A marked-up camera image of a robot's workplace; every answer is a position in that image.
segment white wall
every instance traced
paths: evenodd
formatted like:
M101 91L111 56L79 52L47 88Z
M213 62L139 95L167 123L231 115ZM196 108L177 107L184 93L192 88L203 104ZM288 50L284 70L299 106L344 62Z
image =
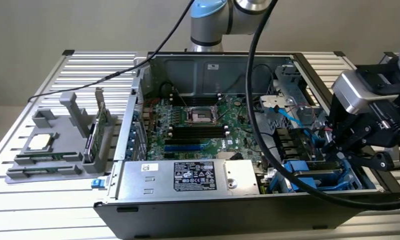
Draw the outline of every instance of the white wall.
M151 51L188 0L0 0L0 105L22 106L64 49ZM227 36L245 51L251 36ZM189 46L185 18L165 50ZM355 63L400 50L400 0L281 0L261 51L344 51Z

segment warning label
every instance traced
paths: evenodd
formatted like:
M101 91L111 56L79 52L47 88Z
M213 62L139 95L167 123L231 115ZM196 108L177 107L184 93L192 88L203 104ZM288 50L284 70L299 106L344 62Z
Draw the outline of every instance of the warning label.
M212 161L175 162L173 176L173 189L177 192L216 190Z

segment cpu socket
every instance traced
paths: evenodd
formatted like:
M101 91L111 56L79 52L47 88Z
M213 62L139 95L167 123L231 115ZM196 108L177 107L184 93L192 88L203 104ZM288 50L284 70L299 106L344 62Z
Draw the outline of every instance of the cpu socket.
M216 120L216 108L211 107L191 107L187 110L188 121L192 123L213 123Z

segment slotted aluminum surface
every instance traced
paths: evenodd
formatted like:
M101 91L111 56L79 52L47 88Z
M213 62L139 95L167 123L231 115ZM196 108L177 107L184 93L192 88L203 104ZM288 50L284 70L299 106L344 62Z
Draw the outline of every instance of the slotted aluminum surface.
M337 75L353 65L332 52L304 53L324 84L331 87ZM133 52L76 52L63 57L37 93L92 83L105 74L133 65ZM133 72L103 83L107 107L120 119L124 114ZM27 105L0 143L0 239L116 239L92 209L105 194L91 189L91 179L33 182L8 185L6 169L33 129L31 115L37 108L52 108L57 115L68 112L59 105L59 94ZM96 113L95 87L77 91L77 104ZM400 171L393 173L400 182ZM400 210L368 211L332 230L311 230L248 235L199 237L196 239L400 239Z

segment motherboard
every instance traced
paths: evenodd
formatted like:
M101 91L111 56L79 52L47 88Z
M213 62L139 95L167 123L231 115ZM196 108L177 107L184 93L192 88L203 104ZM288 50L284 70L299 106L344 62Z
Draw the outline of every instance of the motherboard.
M261 159L245 108L245 97L148 99L143 121L147 160Z

